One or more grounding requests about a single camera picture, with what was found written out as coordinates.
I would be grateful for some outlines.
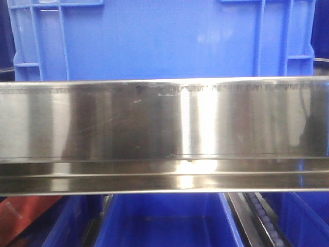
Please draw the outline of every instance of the plastic bin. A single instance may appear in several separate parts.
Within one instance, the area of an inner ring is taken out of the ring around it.
[[[328,192],[263,194],[274,198],[266,194],[276,194],[273,209],[279,209],[279,227],[293,247],[329,246]]]
[[[312,45],[316,58],[329,58],[329,1],[317,0]]]
[[[89,196],[63,197],[12,243],[24,243],[25,247],[72,247],[80,246],[90,220],[99,209],[98,203],[89,204]],[[97,196],[98,201],[104,196]]]
[[[13,57],[15,54],[9,12],[6,1],[0,1],[0,81],[14,80]]]
[[[220,193],[116,195],[96,247],[242,247]]]
[[[311,75],[316,0],[7,0],[16,79]]]

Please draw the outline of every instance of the scratch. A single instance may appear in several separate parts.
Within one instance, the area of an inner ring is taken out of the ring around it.
[[[173,94],[158,94],[158,96],[169,96],[169,97],[173,97],[175,95],[173,95]]]
[[[11,205],[10,202],[6,202],[5,204],[7,206],[7,208],[9,208],[10,211],[12,211],[12,213],[19,219],[22,219],[23,216],[20,215],[20,213]]]
[[[79,130],[78,132],[80,133],[80,132],[83,132],[83,131],[86,131],[86,130],[90,130],[90,129],[94,128],[94,127],[100,127],[100,126],[106,124],[107,122],[111,122],[112,120],[114,120],[114,118],[108,119],[108,120],[104,121],[103,123],[101,123],[99,125],[92,125],[92,126],[87,127],[85,129]]]

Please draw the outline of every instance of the blue storage bin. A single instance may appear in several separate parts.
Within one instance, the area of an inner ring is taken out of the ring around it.
[[[316,0],[7,0],[17,80],[311,75]]]
[[[6,1],[0,1],[0,81],[14,80],[14,54],[14,39],[7,3]]]
[[[293,247],[329,246],[328,192],[265,193],[263,196],[270,199],[270,205],[274,202],[271,198],[277,199],[273,209],[276,212],[279,209],[279,227]]]
[[[224,194],[116,195],[96,247],[242,247]]]
[[[312,45],[316,58],[329,58],[329,1],[317,0]]]
[[[42,214],[20,235],[27,240],[26,247],[72,247],[80,246],[90,220],[99,203],[90,204],[89,196],[69,196],[61,198],[53,207]],[[98,201],[104,196],[97,196]]]

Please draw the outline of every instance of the stainless steel bar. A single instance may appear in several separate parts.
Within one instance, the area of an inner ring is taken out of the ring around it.
[[[0,194],[328,190],[328,102],[329,77],[0,83]]]
[[[242,236],[244,236],[246,241],[246,246],[248,247],[264,247],[263,240],[257,231],[250,214],[246,207],[248,205],[244,204],[238,193],[227,193],[229,202],[232,205],[232,212],[237,218],[237,225],[241,230]]]
[[[329,59],[328,58],[314,58],[315,62],[324,62],[324,63],[328,63]]]

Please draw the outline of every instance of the metal frame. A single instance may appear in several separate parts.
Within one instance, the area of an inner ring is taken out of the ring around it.
[[[0,83],[0,195],[329,189],[329,77]]]

